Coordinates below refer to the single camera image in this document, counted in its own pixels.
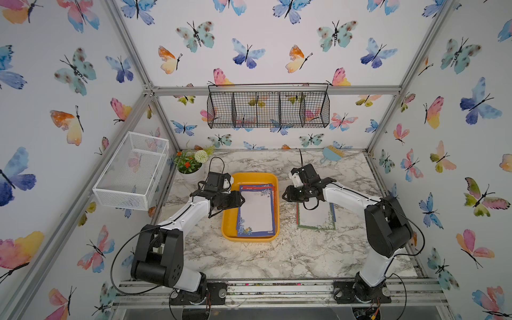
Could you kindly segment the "blue floral stationery paper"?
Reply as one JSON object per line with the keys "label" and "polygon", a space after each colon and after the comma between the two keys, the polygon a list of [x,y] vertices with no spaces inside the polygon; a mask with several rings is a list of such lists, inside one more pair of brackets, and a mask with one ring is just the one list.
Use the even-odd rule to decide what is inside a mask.
{"label": "blue floral stationery paper", "polygon": [[333,203],[330,203],[329,208],[331,211],[331,218],[332,218],[333,224],[335,224],[336,223],[335,205]]}

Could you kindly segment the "red stationery paper bottom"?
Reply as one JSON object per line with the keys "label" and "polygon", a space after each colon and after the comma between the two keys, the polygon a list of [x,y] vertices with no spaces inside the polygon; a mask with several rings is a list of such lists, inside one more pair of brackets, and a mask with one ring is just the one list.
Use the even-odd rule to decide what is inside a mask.
{"label": "red stationery paper bottom", "polygon": [[240,185],[239,190],[240,191],[258,191],[258,190],[274,190],[275,186],[271,183],[267,184],[249,184],[249,185]]}

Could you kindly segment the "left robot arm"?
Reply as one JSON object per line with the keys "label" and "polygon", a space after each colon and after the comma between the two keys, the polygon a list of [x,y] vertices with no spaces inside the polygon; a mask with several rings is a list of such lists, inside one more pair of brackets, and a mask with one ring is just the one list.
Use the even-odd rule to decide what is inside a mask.
{"label": "left robot arm", "polygon": [[214,211],[240,208],[245,199],[233,191],[233,177],[210,172],[197,184],[188,202],[169,219],[142,228],[131,265],[131,278],[179,290],[193,304],[207,298],[206,276],[185,266],[187,234]]}

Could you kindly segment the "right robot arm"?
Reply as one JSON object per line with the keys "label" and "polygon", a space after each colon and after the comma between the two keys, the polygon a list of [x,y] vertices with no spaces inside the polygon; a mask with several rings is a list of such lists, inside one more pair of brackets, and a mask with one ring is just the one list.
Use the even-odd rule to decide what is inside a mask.
{"label": "right robot arm", "polygon": [[292,184],[284,191],[283,200],[305,204],[316,199],[318,203],[332,203],[363,216],[369,251],[349,292],[351,300],[362,303],[378,298],[392,263],[396,257],[407,255],[405,246],[413,237],[398,199],[392,195],[372,197],[338,184],[334,178],[321,178],[311,164],[293,168],[289,178]]}

